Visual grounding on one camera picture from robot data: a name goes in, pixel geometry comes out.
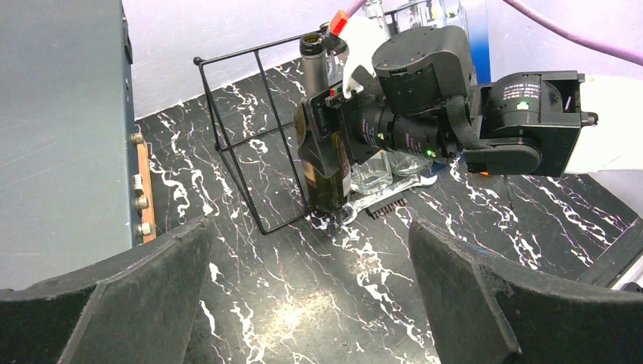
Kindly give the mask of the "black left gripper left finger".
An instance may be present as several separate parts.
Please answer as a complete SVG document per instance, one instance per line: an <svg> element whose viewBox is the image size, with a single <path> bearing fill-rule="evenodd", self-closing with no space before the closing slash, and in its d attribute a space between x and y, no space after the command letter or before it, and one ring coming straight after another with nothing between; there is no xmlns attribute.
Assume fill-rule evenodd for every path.
<svg viewBox="0 0 643 364"><path fill-rule="evenodd" d="M195 218L85 268L1 292L3 363L180 363L214 239Z"/></svg>

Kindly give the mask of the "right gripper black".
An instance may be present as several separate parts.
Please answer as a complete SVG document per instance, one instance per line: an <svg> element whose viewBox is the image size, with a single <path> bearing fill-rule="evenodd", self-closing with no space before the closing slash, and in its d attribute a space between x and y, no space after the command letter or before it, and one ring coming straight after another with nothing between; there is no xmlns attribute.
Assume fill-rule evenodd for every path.
<svg viewBox="0 0 643 364"><path fill-rule="evenodd" d="M302 100L299 157L308 169L330 176L380 151L444 162L476 144L475 70L463 28L404 30L353 79L356 89L336 83Z"/></svg>

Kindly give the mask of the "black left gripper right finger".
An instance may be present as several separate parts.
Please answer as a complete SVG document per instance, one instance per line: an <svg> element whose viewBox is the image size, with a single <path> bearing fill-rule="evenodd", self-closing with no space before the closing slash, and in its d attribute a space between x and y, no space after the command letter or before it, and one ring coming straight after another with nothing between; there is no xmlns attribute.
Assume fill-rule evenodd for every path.
<svg viewBox="0 0 643 364"><path fill-rule="evenodd" d="M533 270L425 220L409 251L442 363L640 363L642 296Z"/></svg>

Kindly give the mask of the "clear square liquor bottle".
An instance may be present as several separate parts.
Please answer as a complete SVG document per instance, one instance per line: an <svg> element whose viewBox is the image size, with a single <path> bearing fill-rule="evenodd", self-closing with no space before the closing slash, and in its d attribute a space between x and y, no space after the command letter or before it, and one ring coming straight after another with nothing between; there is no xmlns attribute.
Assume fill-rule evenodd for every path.
<svg viewBox="0 0 643 364"><path fill-rule="evenodd" d="M351 190L369 195L383 190L393 183L388 154L380 151L369 160L351 167Z"/></svg>

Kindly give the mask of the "dark green wine bottle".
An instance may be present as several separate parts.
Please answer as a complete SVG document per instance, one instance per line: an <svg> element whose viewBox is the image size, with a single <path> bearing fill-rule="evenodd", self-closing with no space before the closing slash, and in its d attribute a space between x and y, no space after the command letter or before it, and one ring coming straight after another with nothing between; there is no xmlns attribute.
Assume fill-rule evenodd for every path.
<svg viewBox="0 0 643 364"><path fill-rule="evenodd" d="M300 55L306 95L328 91L327 52L320 32L300 38ZM293 119L310 206L321 212L336 212L350 195L350 166L339 128L333 121L317 122L307 115L304 99L298 103Z"/></svg>

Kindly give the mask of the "clear glass bottle green rim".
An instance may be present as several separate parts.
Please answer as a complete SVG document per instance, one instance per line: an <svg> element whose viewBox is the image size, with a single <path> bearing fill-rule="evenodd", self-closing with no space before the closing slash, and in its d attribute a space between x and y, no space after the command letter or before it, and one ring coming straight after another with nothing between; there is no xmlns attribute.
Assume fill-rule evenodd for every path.
<svg viewBox="0 0 643 364"><path fill-rule="evenodd" d="M407 3L402 4L396 10L395 14L395 34L416 27L428 26L433 20L431 7L431 1L417 0L408 1ZM432 164L428 159L406 155L399 152L392 153L389 159L392 172L401 177L424 171L427 168L430 168Z"/></svg>

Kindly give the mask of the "blue square water bottle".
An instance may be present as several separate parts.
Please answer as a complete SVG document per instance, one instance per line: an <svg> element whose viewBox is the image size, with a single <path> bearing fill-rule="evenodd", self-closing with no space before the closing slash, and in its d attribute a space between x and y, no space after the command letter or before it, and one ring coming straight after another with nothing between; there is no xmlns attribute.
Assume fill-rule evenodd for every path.
<svg viewBox="0 0 643 364"><path fill-rule="evenodd" d="M428 25L432 27L445 27L454 25L468 31L466 9L460 0L431 0L428 1L430 11Z"/></svg>

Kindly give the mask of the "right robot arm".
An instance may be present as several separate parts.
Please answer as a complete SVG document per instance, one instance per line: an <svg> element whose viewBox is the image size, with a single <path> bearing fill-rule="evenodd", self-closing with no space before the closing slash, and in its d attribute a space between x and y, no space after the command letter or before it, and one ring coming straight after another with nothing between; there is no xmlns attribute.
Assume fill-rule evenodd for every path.
<svg viewBox="0 0 643 364"><path fill-rule="evenodd" d="M519 72L477 84L464 29L416 27L350 41L349 86L303 100L298 154L333 174L377 152L474 174L560 177L642 168L642 83L576 71Z"/></svg>

